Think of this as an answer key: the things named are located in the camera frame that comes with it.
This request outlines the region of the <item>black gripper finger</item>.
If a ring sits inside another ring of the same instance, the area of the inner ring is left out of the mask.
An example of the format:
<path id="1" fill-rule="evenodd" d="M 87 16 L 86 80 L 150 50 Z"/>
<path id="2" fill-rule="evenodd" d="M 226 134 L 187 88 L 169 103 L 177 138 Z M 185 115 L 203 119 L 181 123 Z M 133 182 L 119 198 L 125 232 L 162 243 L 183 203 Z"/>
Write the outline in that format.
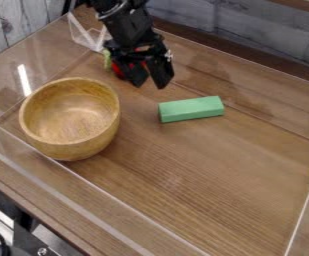
<path id="1" fill-rule="evenodd" d="M 174 77 L 171 57 L 166 54 L 147 55 L 146 66 L 158 89 L 165 89 Z"/>
<path id="2" fill-rule="evenodd" d="M 149 78 L 149 71 L 146 69 L 146 63 L 139 62 L 121 62 L 117 61 L 117 64 L 125 69 L 126 79 L 125 81 L 130 82 L 137 88 L 139 88 Z"/>

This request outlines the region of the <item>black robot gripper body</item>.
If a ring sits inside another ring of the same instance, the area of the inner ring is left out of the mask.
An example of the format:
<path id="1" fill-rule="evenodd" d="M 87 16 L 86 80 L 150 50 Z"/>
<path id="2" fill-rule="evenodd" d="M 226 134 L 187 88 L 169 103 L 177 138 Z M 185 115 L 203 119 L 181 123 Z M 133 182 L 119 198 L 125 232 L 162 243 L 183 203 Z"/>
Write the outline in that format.
<path id="1" fill-rule="evenodd" d="M 170 66 L 171 53 L 154 31 L 149 0 L 87 0 L 111 38 L 103 43 L 118 67 Z"/>

